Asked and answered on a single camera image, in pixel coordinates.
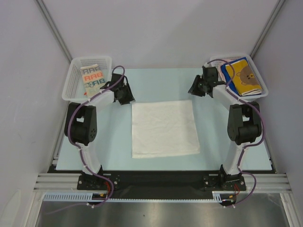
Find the yellow brown bear towel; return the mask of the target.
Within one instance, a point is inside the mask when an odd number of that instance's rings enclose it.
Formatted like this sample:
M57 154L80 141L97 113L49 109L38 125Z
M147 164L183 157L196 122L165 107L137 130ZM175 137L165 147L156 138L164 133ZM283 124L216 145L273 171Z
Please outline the yellow brown bear towel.
M232 79L232 83L234 84L239 96L261 94L262 88L246 58L231 61L230 64L223 65L222 69L226 70L226 73L230 78L233 77L234 69L235 75Z

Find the white towel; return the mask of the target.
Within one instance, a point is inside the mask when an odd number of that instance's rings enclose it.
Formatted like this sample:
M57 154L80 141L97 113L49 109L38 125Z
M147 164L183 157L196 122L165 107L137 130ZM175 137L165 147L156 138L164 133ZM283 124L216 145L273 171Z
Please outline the white towel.
M132 105L132 157L193 155L200 144L191 100Z

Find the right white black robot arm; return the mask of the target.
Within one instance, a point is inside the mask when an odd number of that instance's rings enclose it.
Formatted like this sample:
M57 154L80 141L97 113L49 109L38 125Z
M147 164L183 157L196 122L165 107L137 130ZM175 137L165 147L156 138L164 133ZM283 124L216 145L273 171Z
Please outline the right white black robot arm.
M188 93L204 97L209 95L219 101L228 111L227 134L231 140L228 156L220 166L218 182L223 190L229 190L241 182L241 161L245 149L262 134L262 122L257 102L247 102L235 95L223 81L219 80L216 67L202 67Z

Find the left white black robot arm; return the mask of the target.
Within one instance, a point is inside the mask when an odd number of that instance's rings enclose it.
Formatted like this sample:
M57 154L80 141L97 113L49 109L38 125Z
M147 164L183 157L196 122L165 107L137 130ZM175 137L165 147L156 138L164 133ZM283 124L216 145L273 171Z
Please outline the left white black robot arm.
M104 183L109 184L103 176L102 165L95 149L90 147L98 132L98 107L104 108L115 101L125 105L134 100L127 77L124 74L112 73L111 80L106 82L97 94L82 104L69 104L64 134L78 150L82 163L77 189L99 190Z

